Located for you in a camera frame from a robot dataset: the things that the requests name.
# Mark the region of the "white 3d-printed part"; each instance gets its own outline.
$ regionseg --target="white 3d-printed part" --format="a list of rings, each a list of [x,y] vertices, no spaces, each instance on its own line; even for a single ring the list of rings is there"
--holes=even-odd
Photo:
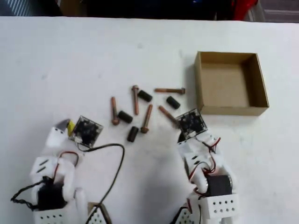
[[[239,214],[237,194],[205,197],[200,200],[204,219],[226,218]]]
[[[100,208],[97,208],[97,211],[93,214],[92,219],[88,222],[88,224],[106,224]]]
[[[80,224],[75,200],[63,209],[34,211],[33,214],[35,224]]]
[[[192,214],[187,208],[181,210],[175,224],[194,224]]]

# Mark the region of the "bolt head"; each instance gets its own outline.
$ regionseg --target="bolt head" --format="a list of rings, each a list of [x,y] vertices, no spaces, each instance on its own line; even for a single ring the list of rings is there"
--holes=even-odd
[[[185,88],[182,88],[182,91],[181,91],[181,94],[185,94],[186,93],[186,89]]]
[[[149,131],[148,127],[142,127],[140,128],[141,133],[146,134]]]
[[[120,120],[119,119],[113,119],[112,120],[112,124],[113,125],[118,125],[120,123]]]
[[[133,85],[132,90],[133,90],[133,91],[134,91],[134,90],[139,90],[138,85]]]

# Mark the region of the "open cardboard box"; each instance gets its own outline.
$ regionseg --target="open cardboard box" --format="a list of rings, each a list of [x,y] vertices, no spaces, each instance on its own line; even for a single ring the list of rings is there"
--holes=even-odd
[[[269,108],[257,54],[198,52],[195,79],[202,114],[257,116]]]

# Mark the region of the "circuit board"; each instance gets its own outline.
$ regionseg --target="circuit board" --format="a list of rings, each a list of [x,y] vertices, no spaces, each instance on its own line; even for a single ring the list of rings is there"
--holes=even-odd
[[[103,128],[102,125],[80,116],[69,138],[76,143],[91,148]]]
[[[207,126],[197,109],[193,109],[176,118],[182,131],[178,142],[186,141],[207,131]]]

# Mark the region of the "copper bolt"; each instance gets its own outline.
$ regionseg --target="copper bolt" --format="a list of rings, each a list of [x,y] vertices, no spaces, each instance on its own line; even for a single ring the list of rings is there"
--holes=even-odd
[[[138,115],[139,114],[138,97],[137,97],[138,90],[139,90],[138,85],[133,85],[132,90],[134,94],[134,111],[135,111],[135,115]]]
[[[148,125],[150,120],[151,110],[153,109],[153,104],[150,104],[148,107],[148,111],[146,112],[143,127],[140,128],[141,133],[145,134],[149,131]]]
[[[178,121],[163,106],[159,106],[159,110],[178,127]]]
[[[117,117],[115,97],[111,97],[111,107],[112,107],[112,115],[113,115],[112,124],[118,125],[120,123],[120,120]]]
[[[181,95],[185,94],[186,90],[185,88],[182,89],[162,89],[162,88],[156,88],[155,92],[176,92]]]

